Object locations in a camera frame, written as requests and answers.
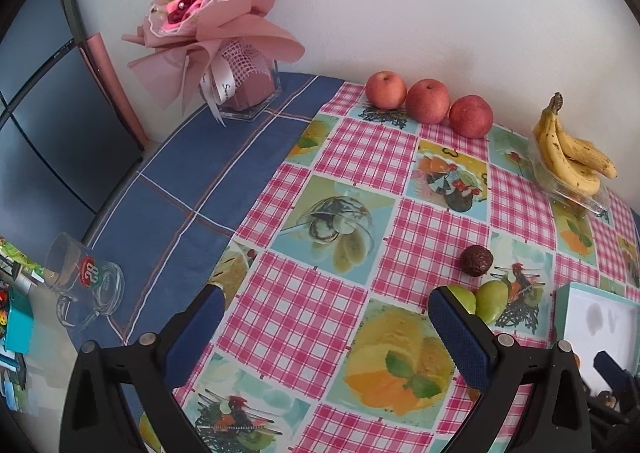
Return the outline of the pink flower bouquet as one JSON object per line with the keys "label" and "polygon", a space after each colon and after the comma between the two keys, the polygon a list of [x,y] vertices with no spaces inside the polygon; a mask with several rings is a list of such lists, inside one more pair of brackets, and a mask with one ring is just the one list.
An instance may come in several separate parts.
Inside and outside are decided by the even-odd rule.
{"label": "pink flower bouquet", "polygon": [[305,53],[287,30],[267,15],[276,0],[154,0],[141,26],[126,41],[150,54],[129,62],[131,72],[163,108],[189,105],[201,96],[200,81],[220,47],[239,40],[278,63]]}

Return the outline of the white tray with teal rim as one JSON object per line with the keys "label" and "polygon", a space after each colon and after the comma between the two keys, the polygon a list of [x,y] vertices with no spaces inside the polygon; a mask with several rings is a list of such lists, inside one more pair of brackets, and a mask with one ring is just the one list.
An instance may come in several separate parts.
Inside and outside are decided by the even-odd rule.
{"label": "white tray with teal rim", "polygon": [[592,395],[611,391],[593,366],[600,351],[629,373],[639,373],[639,303],[570,282],[555,293],[553,324],[555,339],[567,340],[580,358],[579,373]]}

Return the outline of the colourful boxes at edge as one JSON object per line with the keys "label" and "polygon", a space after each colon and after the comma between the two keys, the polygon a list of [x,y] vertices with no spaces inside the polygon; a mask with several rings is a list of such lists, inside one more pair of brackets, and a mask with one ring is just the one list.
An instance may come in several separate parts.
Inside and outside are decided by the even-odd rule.
{"label": "colourful boxes at edge", "polygon": [[1,398],[10,411],[29,413],[27,366],[35,326],[29,291],[43,269],[1,237]]}

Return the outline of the clear glass beer mug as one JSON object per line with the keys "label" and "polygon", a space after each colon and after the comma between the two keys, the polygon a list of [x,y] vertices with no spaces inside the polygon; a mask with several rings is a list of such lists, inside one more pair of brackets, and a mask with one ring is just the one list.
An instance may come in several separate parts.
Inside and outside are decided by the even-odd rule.
{"label": "clear glass beer mug", "polygon": [[116,263],[60,233],[50,246],[44,283],[58,296],[55,313],[68,329],[81,331],[98,317],[112,315],[124,297],[124,273]]}

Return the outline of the lower yellow banana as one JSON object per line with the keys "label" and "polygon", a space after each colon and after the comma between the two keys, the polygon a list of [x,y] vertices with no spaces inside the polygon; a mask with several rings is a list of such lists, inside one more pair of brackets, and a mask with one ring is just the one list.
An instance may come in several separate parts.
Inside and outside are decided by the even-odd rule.
{"label": "lower yellow banana", "polygon": [[549,104],[541,111],[533,129],[533,136],[542,160],[561,181],[576,187],[586,195],[594,195],[599,191],[601,181],[596,173],[564,155],[556,133],[555,115]]}

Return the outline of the small green fruit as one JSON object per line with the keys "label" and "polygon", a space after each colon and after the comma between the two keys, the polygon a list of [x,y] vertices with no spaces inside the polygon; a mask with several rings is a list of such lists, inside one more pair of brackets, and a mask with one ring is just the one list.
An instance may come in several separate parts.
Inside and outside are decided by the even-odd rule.
{"label": "small green fruit", "polygon": [[473,291],[456,284],[450,284],[447,288],[451,291],[451,294],[457,298],[460,305],[469,312],[469,314],[476,313],[476,297]]}

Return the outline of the pink checkered fruit tablecloth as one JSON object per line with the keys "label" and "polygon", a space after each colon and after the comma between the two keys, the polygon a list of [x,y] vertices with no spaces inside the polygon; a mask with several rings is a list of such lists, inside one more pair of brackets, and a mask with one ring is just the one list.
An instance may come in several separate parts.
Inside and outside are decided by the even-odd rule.
{"label": "pink checkered fruit tablecloth", "polygon": [[[629,209],[594,217],[542,193],[526,141],[421,127],[343,83],[311,118],[207,282],[229,309],[178,401],[215,452],[436,452],[472,393],[426,315],[442,284],[499,280],[494,327],[542,347],[556,291],[639,297]],[[460,269],[482,245],[494,263]]]}

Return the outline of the red apple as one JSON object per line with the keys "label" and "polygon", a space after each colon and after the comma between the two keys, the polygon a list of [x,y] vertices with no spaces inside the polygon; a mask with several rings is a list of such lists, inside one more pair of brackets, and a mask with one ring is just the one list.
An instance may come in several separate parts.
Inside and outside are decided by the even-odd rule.
{"label": "red apple", "polygon": [[421,79],[408,91],[406,113],[419,124],[440,124],[448,114],[448,88],[436,79]]}
{"label": "red apple", "polygon": [[407,86],[396,72],[381,70],[367,80],[364,93],[372,106],[392,110],[398,109],[405,102]]}

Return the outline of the large green mango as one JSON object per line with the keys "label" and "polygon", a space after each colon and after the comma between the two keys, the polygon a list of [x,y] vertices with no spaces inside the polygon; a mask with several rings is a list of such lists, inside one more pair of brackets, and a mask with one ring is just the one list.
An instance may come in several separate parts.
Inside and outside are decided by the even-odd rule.
{"label": "large green mango", "polygon": [[488,326],[497,322],[506,309],[509,287],[499,280],[484,283],[476,292],[476,315]]}

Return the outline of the middle red apple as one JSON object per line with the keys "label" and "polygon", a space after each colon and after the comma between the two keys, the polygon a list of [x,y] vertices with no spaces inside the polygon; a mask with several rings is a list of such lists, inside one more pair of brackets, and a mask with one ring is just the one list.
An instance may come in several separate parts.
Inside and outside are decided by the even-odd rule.
{"label": "middle red apple", "polygon": [[406,113],[419,124],[440,124],[448,114],[448,88],[436,79],[421,79],[408,91]]}

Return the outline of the upper yellow banana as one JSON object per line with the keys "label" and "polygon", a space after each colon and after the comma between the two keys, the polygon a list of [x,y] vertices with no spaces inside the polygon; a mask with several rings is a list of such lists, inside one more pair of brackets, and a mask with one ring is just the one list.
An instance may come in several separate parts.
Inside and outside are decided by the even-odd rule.
{"label": "upper yellow banana", "polygon": [[593,171],[597,171],[606,176],[608,179],[615,179],[617,176],[617,168],[611,158],[597,149],[588,141],[574,138],[568,134],[559,121],[559,111],[563,106],[563,97],[560,92],[555,92],[549,102],[549,107],[555,115],[556,133],[565,156],[574,161],[580,162]]}

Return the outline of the blue plaid tablecloth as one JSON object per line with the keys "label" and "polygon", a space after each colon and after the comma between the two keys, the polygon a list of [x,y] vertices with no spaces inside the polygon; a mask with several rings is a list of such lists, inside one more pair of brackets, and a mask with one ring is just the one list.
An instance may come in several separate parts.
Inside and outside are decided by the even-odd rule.
{"label": "blue plaid tablecloth", "polygon": [[120,266],[122,303],[82,331],[75,347],[131,343],[186,309],[281,162],[341,80],[285,72],[282,91],[253,121],[219,124],[202,106],[131,176],[88,244]]}

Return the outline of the far red apple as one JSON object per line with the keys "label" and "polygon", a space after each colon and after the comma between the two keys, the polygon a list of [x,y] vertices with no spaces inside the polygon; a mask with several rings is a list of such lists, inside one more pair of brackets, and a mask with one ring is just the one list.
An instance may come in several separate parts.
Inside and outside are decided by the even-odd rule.
{"label": "far red apple", "polygon": [[372,106],[392,110],[398,109],[405,102],[407,86],[396,72],[381,70],[367,80],[364,93]]}

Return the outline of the yellow banana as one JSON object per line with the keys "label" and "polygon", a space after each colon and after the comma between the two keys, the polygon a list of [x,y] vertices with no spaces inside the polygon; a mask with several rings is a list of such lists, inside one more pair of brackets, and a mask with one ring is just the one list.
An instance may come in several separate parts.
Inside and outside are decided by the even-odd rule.
{"label": "yellow banana", "polygon": [[597,171],[606,176],[608,179],[615,179],[617,176],[617,168],[611,158],[597,149],[588,141],[574,138],[568,134],[559,121],[559,111],[563,106],[563,97],[560,92],[555,92],[549,102],[549,107],[555,115],[556,133],[565,156],[574,161],[580,162],[593,171]]}
{"label": "yellow banana", "polygon": [[594,195],[599,191],[601,181],[596,173],[564,155],[556,133],[555,115],[549,104],[541,111],[533,129],[533,136],[542,160],[561,181],[576,187],[586,195]]}

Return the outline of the dark purple passion fruit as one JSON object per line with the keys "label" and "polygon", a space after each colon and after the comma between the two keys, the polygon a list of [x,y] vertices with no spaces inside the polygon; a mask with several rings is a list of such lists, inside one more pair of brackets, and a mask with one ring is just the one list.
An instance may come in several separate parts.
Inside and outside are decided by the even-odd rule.
{"label": "dark purple passion fruit", "polygon": [[481,277],[494,263],[494,255],[482,245],[471,245],[462,251],[459,258],[460,269],[469,277]]}

